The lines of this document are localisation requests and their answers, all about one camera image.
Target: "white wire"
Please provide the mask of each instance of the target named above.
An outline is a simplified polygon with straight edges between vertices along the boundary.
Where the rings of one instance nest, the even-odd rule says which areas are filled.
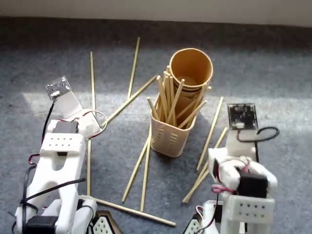
[[[91,112],[95,112],[95,113],[98,113],[98,114],[104,116],[104,118],[105,118],[105,121],[104,121],[105,125],[104,125],[104,127],[100,128],[100,131],[98,133],[95,133],[92,136],[90,136],[89,139],[97,137],[98,135],[102,134],[105,131],[106,127],[107,127],[107,116],[103,112],[101,112],[101,111],[89,110],[86,113],[84,113],[82,116],[85,116],[86,114],[91,113]]]
[[[204,208],[202,206],[196,206],[196,212],[197,214],[199,214],[199,216],[201,217],[202,220],[204,220],[203,215],[201,214],[201,212],[198,210],[199,208],[201,208],[202,210],[204,210]]]

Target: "bamboo skewer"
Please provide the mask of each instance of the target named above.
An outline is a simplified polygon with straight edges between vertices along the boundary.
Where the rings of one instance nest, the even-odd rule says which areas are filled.
[[[148,97],[147,101],[148,101],[148,104],[150,105],[150,108],[152,110],[154,118],[159,121],[159,117],[158,117],[157,111],[156,111],[155,106],[153,105],[153,103],[151,101],[151,98]]]
[[[167,109],[171,108],[171,95],[170,95],[170,81],[167,72],[164,72],[164,83],[165,83],[165,91],[167,97]]]
[[[200,109],[207,103],[207,101],[203,101],[179,126],[178,128],[183,128],[185,124],[187,124],[190,119],[192,119]]]
[[[173,77],[170,76],[169,77],[169,85],[170,85],[170,100],[171,100],[171,105],[170,105],[170,108],[173,106],[173,101],[175,99],[175,88],[174,88],[174,81],[173,81]],[[173,119],[173,125],[176,126],[176,110],[174,109],[174,113],[173,113],[173,116],[172,116],[172,119]]]
[[[103,204],[105,206],[113,207],[115,209],[119,209],[119,210],[122,210],[122,211],[125,211],[125,212],[128,212],[128,213],[131,213],[133,215],[138,215],[138,216],[141,216],[141,217],[144,217],[144,218],[147,218],[147,219],[151,219],[151,220],[154,220],[154,221],[166,224],[166,225],[173,226],[173,227],[176,226],[176,223],[174,223],[174,222],[168,221],[168,220],[163,219],[163,218],[156,217],[156,216],[151,215],[151,214],[147,214],[147,213],[144,213],[144,212],[136,211],[136,210],[124,207],[124,206],[120,206],[120,205],[117,205],[117,204],[114,204],[114,203],[111,203],[111,202],[108,202],[108,201],[104,201],[104,200],[95,198],[95,197],[93,199],[97,203]]]
[[[94,85],[94,67],[93,67],[93,52],[90,52],[90,67],[91,67],[91,93],[92,93],[92,109],[96,109],[96,92]],[[87,158],[87,195],[91,195],[91,140],[88,140],[88,158]]]
[[[200,104],[201,100],[205,96],[206,90],[207,90],[207,84],[204,84],[200,90],[198,97],[197,97],[196,103],[193,107],[193,111],[196,109],[196,107]],[[188,129],[191,126],[191,124],[192,124],[192,119],[190,119],[190,121],[187,123],[186,129]]]
[[[141,207],[140,207],[141,212],[143,212],[143,210],[144,210],[145,192],[146,192],[146,184],[147,184],[147,173],[148,173],[148,163],[149,163],[149,159],[150,159],[150,149],[151,149],[151,138],[152,138],[152,125],[150,125],[150,131],[149,131],[148,143],[147,143],[147,149],[146,149],[143,188],[142,188]]]
[[[227,127],[225,127],[225,128],[223,129],[223,132],[221,133],[221,135],[220,135],[218,141],[216,142],[216,144],[215,144],[215,146],[214,146],[215,149],[219,147],[219,145],[220,145],[221,141],[223,140],[223,138],[224,138],[224,136],[225,136],[227,130],[228,130]],[[196,184],[199,182],[199,180],[203,177],[203,175],[204,175],[204,173],[205,173],[205,171],[206,171],[207,168],[208,168],[208,160],[206,161],[206,163],[205,163],[203,169],[201,170],[200,174],[198,175],[198,177],[197,177],[197,179],[196,179],[196,181],[195,181],[193,187],[195,187],[195,185],[196,185]],[[191,199],[191,196],[192,196],[192,195],[193,195],[193,193],[188,193],[188,194],[184,197],[184,199],[183,199],[184,202],[185,202],[185,203],[188,203],[189,200]]]
[[[133,80],[135,77],[135,72],[136,72],[136,65],[137,65],[137,54],[138,54],[138,48],[140,46],[140,37],[137,38],[136,41],[136,52],[135,52],[135,58],[133,60],[133,67],[132,67],[132,73],[131,73],[131,78],[130,78],[130,85],[129,85],[129,91],[128,91],[128,96],[127,98],[129,99],[131,96],[131,90],[132,90],[132,84],[133,84]]]
[[[142,93],[155,79],[157,76],[154,76],[151,78],[147,83],[145,83],[138,91],[136,91],[131,97],[125,101],[114,113],[111,114],[111,116],[108,117],[108,119],[102,124],[102,127],[105,126],[105,124],[110,123],[117,115],[120,114],[120,112],[126,108],[140,93]]]
[[[122,197],[122,200],[121,200],[122,202],[124,202],[124,201],[126,200],[127,196],[128,196],[128,193],[129,193],[129,190],[130,190],[131,185],[132,185],[132,183],[133,183],[133,180],[134,180],[134,178],[136,177],[138,167],[139,167],[139,165],[141,164],[141,161],[142,161],[142,159],[143,159],[143,157],[144,157],[144,154],[145,154],[145,152],[146,152],[146,148],[147,148],[148,141],[149,141],[149,137],[147,137],[146,142],[145,142],[145,144],[144,144],[144,147],[143,147],[143,149],[142,149],[142,151],[141,151],[141,154],[140,154],[140,156],[138,157],[138,160],[137,160],[137,162],[136,162],[135,168],[133,169],[133,172],[132,172],[132,175],[131,175],[130,180],[129,180],[129,182],[128,182],[127,188],[126,188],[126,190],[125,190],[125,193],[123,194],[123,197]]]
[[[225,127],[223,129],[223,132],[221,133],[218,141],[216,142],[215,146],[214,146],[214,149],[218,148],[219,147],[219,144],[221,143],[221,141],[223,140],[226,132],[227,132],[228,128]],[[202,177],[202,175],[204,174],[205,170],[208,168],[208,160],[205,162],[203,168],[201,169],[201,172],[199,173],[198,175],[198,178],[196,179],[195,183],[197,183],[199,181],[199,179]]]
[[[167,122],[167,99],[166,99],[166,94],[165,94],[165,90],[164,90],[164,86],[161,83],[161,78],[160,76],[157,77],[157,82],[158,82],[158,88],[159,88],[159,95],[160,95],[160,99],[161,99],[161,104],[162,104],[162,110],[163,113],[165,115],[165,121]]]
[[[194,187],[191,188],[191,190],[189,191],[189,193],[184,197],[184,199],[182,200],[183,203],[187,203],[187,199],[194,193],[194,191],[197,189],[197,187],[200,185],[200,183],[204,180],[204,178],[206,178],[206,176],[208,175],[209,171],[206,171],[204,173],[204,175],[202,176],[202,178],[199,179],[198,183],[194,185]]]
[[[217,121],[217,119],[218,119],[218,116],[219,116],[219,113],[220,113],[220,110],[221,110],[222,102],[223,102],[223,97],[220,98],[220,101],[219,101],[217,110],[216,110],[215,115],[214,115],[214,120],[213,120],[213,123],[212,123],[212,125],[211,125],[210,131],[209,131],[209,134],[208,134],[208,137],[207,137],[205,146],[204,146],[204,150],[203,150],[203,152],[201,153],[201,156],[200,156],[200,158],[199,158],[199,162],[198,162],[198,165],[197,165],[196,170],[199,170],[200,165],[201,165],[201,163],[202,163],[202,161],[203,161],[203,159],[204,159],[204,156],[205,156],[205,154],[206,154],[206,151],[207,151],[207,148],[208,148],[208,145],[209,145],[211,136],[212,136],[212,134],[213,134],[213,132],[214,132],[214,129],[215,129],[216,121]]]
[[[181,91],[182,91],[182,88],[183,88],[183,85],[184,85],[184,81],[185,81],[184,79],[181,80],[180,85],[179,85],[179,87],[178,87],[178,89],[177,89],[177,91],[176,91],[175,98],[174,98],[174,101],[173,101],[173,103],[172,103],[172,106],[171,106],[169,115],[168,115],[168,122],[170,121],[170,119],[171,119],[171,117],[173,116],[173,113],[174,113],[174,111],[175,111],[176,103],[177,103],[177,101],[178,101],[178,99],[179,99],[179,97],[180,97],[180,93],[181,93]]]
[[[196,100],[193,100],[190,104],[188,104],[177,116],[176,119],[180,118],[185,112],[187,112],[191,106],[195,104]]]

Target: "white plastic bracket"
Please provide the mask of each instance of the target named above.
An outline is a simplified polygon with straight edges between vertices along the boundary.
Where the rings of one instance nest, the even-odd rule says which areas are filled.
[[[32,183],[27,188],[27,197],[62,183],[80,178],[85,154],[85,141],[81,134],[47,133],[41,150],[40,159]],[[68,152],[67,156],[58,156],[57,152]],[[77,184],[60,188],[61,209],[56,223],[56,233],[70,233],[77,209]],[[48,194],[37,196],[28,202],[40,208]],[[16,210],[17,230],[21,232],[22,208]],[[26,207],[26,220],[36,215],[36,212]]]

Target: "black wire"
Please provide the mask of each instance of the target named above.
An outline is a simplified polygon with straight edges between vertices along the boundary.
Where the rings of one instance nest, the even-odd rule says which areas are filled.
[[[51,114],[52,114],[52,111],[53,111],[53,108],[54,108],[54,105],[55,105],[55,102],[57,101],[57,99],[58,99],[58,98],[56,98],[56,99],[53,100],[52,105],[51,105],[51,107],[50,107],[50,109],[49,109],[47,118],[45,119],[44,126],[43,126],[43,131],[42,131],[42,137],[41,137],[41,144],[43,143],[44,136],[45,136],[45,132],[46,132],[46,129],[47,129],[47,125],[48,125],[50,116],[51,116]]]
[[[12,234],[14,234],[14,228],[15,228],[15,226],[16,226],[16,221],[13,223],[13,225],[12,225],[12,227],[11,227],[11,232],[12,232]]]
[[[239,133],[240,133],[241,129],[239,129],[239,130],[237,131],[236,139],[237,139],[239,142],[246,142],[246,143],[256,142],[256,143],[258,143],[258,142],[263,142],[263,141],[272,140],[272,139],[276,138],[276,137],[279,135],[279,129],[276,128],[276,127],[265,127],[265,128],[260,128],[260,129],[256,132],[256,134],[259,135],[261,132],[263,132],[264,130],[267,130],[267,129],[273,129],[273,130],[275,130],[275,134],[272,135],[272,136],[269,136],[269,137],[267,137],[267,138],[264,138],[264,139],[241,140],[241,139],[239,139]]]
[[[26,231],[26,195],[27,195],[27,186],[28,186],[28,180],[29,180],[29,174],[30,172],[35,169],[37,166],[31,166],[30,168],[27,169],[25,179],[24,179],[24,186],[23,186],[23,197],[22,201],[22,233]]]
[[[82,178],[82,179],[76,179],[76,180],[68,181],[68,182],[65,182],[65,183],[62,183],[60,185],[54,186],[54,187],[52,187],[50,189],[44,190],[42,192],[39,192],[37,194],[34,194],[34,195],[26,198],[29,174],[36,167],[37,166],[34,165],[34,166],[31,166],[30,168],[28,168],[27,171],[26,171],[26,175],[25,175],[24,186],[23,186],[23,197],[22,197],[22,200],[20,202],[22,204],[22,233],[25,233],[25,231],[26,231],[26,206],[29,206],[29,207],[35,209],[36,212],[38,212],[38,208],[35,207],[34,205],[28,203],[27,201],[29,201],[30,199],[33,199],[33,198],[35,198],[37,196],[40,196],[40,195],[49,193],[49,192],[51,192],[53,190],[59,189],[61,187],[64,187],[64,186],[67,186],[67,185],[70,185],[70,184],[81,183],[81,182],[84,182],[86,180],[86,179]]]
[[[81,182],[85,182],[85,181],[86,181],[85,178],[71,180],[71,181],[68,181],[68,182],[59,184],[59,185],[57,185],[57,186],[54,186],[54,187],[52,187],[52,188],[50,188],[50,189],[43,190],[43,191],[41,191],[40,193],[37,193],[37,194],[35,194],[35,195],[32,195],[32,196],[26,198],[25,201],[29,201],[30,199],[33,199],[33,198],[35,198],[35,197],[37,197],[37,196],[41,196],[41,195],[43,195],[43,194],[47,194],[47,193],[52,192],[52,191],[54,191],[54,190],[56,190],[56,189],[65,187],[65,186],[67,186],[67,185],[77,184],[77,183],[81,183]]]
[[[214,222],[215,217],[216,217],[216,209],[218,207],[218,201],[219,201],[219,194],[216,195],[216,203],[215,203],[213,218],[211,219],[211,221],[205,227],[199,229],[195,234],[198,234],[200,231],[202,233],[202,231],[204,231],[206,228],[209,228],[212,225],[212,223]]]
[[[275,134],[273,134],[272,136],[269,136],[267,138],[264,138],[264,139],[253,139],[253,140],[241,140],[239,138],[239,133],[241,131],[241,129],[238,129],[237,130],[237,135],[236,135],[236,139],[239,141],[239,142],[244,142],[244,143],[254,143],[254,147],[255,147],[255,159],[256,159],[256,162],[259,162],[259,154],[258,154],[258,143],[259,142],[264,142],[264,141],[268,141],[268,140],[272,140],[274,138],[276,138],[278,135],[279,135],[279,129],[276,128],[276,127],[264,127],[264,128],[260,128],[256,134],[259,135],[261,132],[263,132],[264,130],[267,130],[267,129],[273,129],[275,130]]]
[[[91,222],[92,222],[93,216],[94,216],[93,208],[92,208],[91,206],[89,206],[89,205],[83,205],[83,206],[81,206],[81,208],[83,208],[83,207],[88,207],[88,208],[90,208],[90,210],[92,211],[92,217],[91,217],[91,220],[90,220],[90,222],[89,222],[89,224],[88,224],[88,227],[87,227],[87,234],[89,234],[89,228],[91,229],[91,234],[94,234],[93,226],[91,225]]]

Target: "cable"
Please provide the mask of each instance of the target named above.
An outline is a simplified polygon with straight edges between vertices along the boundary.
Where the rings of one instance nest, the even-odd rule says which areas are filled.
[[[217,208],[217,205],[218,205],[218,201],[219,201],[219,194],[216,195],[216,203],[215,203],[214,215],[213,215],[212,219],[210,220],[210,222],[205,227],[199,229],[195,234],[199,234],[199,232],[203,233],[203,231],[206,228],[209,228],[212,225],[212,223],[214,222],[214,219],[216,217],[216,208]]]
[[[28,198],[26,198],[27,195],[27,185],[28,185],[28,180],[29,180],[29,174],[30,172],[35,169],[37,167],[37,165],[33,165],[31,167],[29,167],[26,171],[26,175],[25,175],[25,180],[24,180],[24,186],[23,186],[23,196],[22,196],[22,200],[20,201],[20,204],[22,205],[22,233],[25,233],[26,231],[26,206],[33,208],[34,210],[36,210],[36,213],[38,212],[38,208],[36,206],[34,206],[31,203],[28,203],[27,201],[29,201],[30,199],[33,199],[37,196],[49,193],[53,190],[59,189],[61,187],[70,185],[70,184],[76,184],[76,183],[81,183],[84,182],[86,179],[82,178],[82,179],[76,179],[76,180],[72,180],[72,181],[68,181],[65,183],[62,183],[60,185],[57,185],[55,187],[52,187],[50,189],[44,190],[42,192],[39,192],[37,194],[34,194]]]
[[[55,102],[57,101],[58,98],[54,99],[53,102],[52,102],[52,105],[49,109],[49,112],[48,112],[48,115],[47,115],[47,118],[45,119],[45,122],[44,122],[44,126],[43,126],[43,131],[42,131],[42,136],[41,136],[41,144],[43,143],[43,140],[44,140],[44,136],[45,136],[45,132],[46,132],[46,129],[47,129],[47,125],[48,125],[48,121],[50,119],[50,116],[52,114],[52,111],[53,111],[53,108],[54,108],[54,105],[55,105]]]
[[[236,139],[237,139],[239,142],[254,143],[256,162],[259,162],[258,143],[259,143],[259,142],[268,141],[268,140],[272,140],[272,139],[276,138],[276,137],[279,135],[279,129],[278,129],[277,127],[264,127],[264,128],[260,128],[260,129],[258,129],[258,131],[256,132],[256,135],[259,135],[261,132],[263,132],[264,130],[267,130],[267,129],[273,129],[273,130],[275,130],[275,134],[273,134],[272,136],[269,136],[269,137],[267,137],[267,138],[264,138],[264,139],[256,139],[256,140],[241,140],[241,139],[239,138],[239,133],[240,133],[241,129],[238,129],[238,130],[237,130]]]
[[[27,201],[26,201],[27,185],[28,185],[28,180],[29,180],[29,174],[36,167],[37,167],[36,165],[33,165],[30,168],[28,168],[27,171],[26,171],[25,179],[24,179],[23,197],[22,197],[22,200],[20,201],[20,203],[22,204],[22,233],[25,233],[25,231],[26,231],[26,206],[30,206],[30,204],[27,203]]]
[[[33,157],[38,157],[38,156],[40,156],[40,154],[34,154],[34,155],[30,155],[29,156],[29,158],[28,158],[28,163],[30,164],[30,165],[37,165],[36,163],[34,163],[33,162]]]
[[[104,124],[105,125],[104,125],[104,127],[100,128],[100,131],[98,133],[95,133],[94,135],[90,136],[89,139],[95,138],[98,135],[102,134],[105,131],[106,127],[107,127],[107,116],[104,113],[102,113],[101,111],[90,110],[90,111],[87,111],[86,113],[84,113],[82,116],[85,116],[86,114],[91,113],[91,112],[95,112],[95,113],[98,113],[98,114],[104,116],[104,118],[105,118]]]
[[[93,226],[91,225],[91,222],[92,222],[93,216],[94,216],[93,208],[92,208],[91,206],[89,206],[89,205],[83,205],[83,206],[81,206],[81,208],[83,208],[83,207],[88,207],[88,208],[90,208],[90,210],[92,211],[91,220],[90,220],[89,225],[88,225],[88,227],[87,227],[87,234],[89,234],[89,228],[91,229],[91,234],[94,234]]]
[[[260,128],[258,129],[258,131],[256,132],[256,135],[259,135],[261,132],[263,132],[264,130],[267,130],[267,129],[273,129],[275,130],[275,134],[273,134],[272,136],[269,136],[267,138],[264,138],[264,139],[256,139],[256,140],[241,140],[239,139],[239,133],[241,131],[241,129],[238,129],[237,130],[237,135],[236,135],[236,139],[239,141],[239,142],[245,142],[245,143],[253,143],[253,142],[264,142],[264,141],[268,141],[268,140],[272,140],[274,138],[276,138],[278,135],[279,135],[279,129],[276,128],[276,127],[264,127],[264,128]]]
[[[104,127],[100,128],[99,132],[97,132],[97,133],[93,134],[92,136],[90,136],[89,139],[95,138],[95,137],[97,137],[98,135],[102,134],[102,133],[105,131],[106,127],[107,127],[107,116],[106,116],[103,112],[101,112],[101,111],[89,110],[89,111],[85,112],[85,113],[82,115],[82,117],[83,117],[83,116],[86,116],[88,113],[92,113],[92,112],[95,112],[95,113],[98,113],[98,114],[104,116],[105,121],[103,122]],[[75,118],[74,118],[73,120],[71,120],[71,121],[67,121],[67,120],[65,120],[65,119],[60,119],[60,121],[63,121],[63,122],[74,122],[74,121],[76,121],[76,120],[78,120],[78,119],[80,119],[80,117],[75,117]]]
[[[221,192],[229,192],[229,193],[233,193],[235,192],[235,190],[229,189],[225,186],[222,186],[220,184],[214,184],[211,186],[211,191],[215,194],[219,194]]]
[[[201,217],[201,220],[204,219],[202,212],[203,212],[204,208],[202,206],[196,206],[196,213]]]
[[[14,234],[14,228],[15,228],[15,226],[16,226],[16,221],[14,221],[14,223],[13,223],[13,225],[12,225],[12,227],[11,227],[11,232],[12,232],[12,234]]]
[[[85,182],[85,181],[86,181],[85,178],[76,179],[76,180],[71,180],[71,181],[68,181],[68,182],[59,184],[59,185],[57,185],[57,186],[54,186],[54,187],[52,187],[52,188],[50,188],[50,189],[43,190],[43,191],[41,191],[41,192],[39,192],[39,193],[37,193],[37,194],[35,194],[35,195],[32,195],[32,196],[26,198],[25,201],[29,201],[30,199],[33,199],[33,198],[35,198],[35,197],[37,197],[37,196],[41,196],[41,195],[43,195],[43,194],[47,194],[47,193],[52,192],[52,191],[54,191],[54,190],[56,190],[56,189],[65,187],[65,186],[67,186],[67,185],[77,184],[77,183],[81,183],[81,182]]]

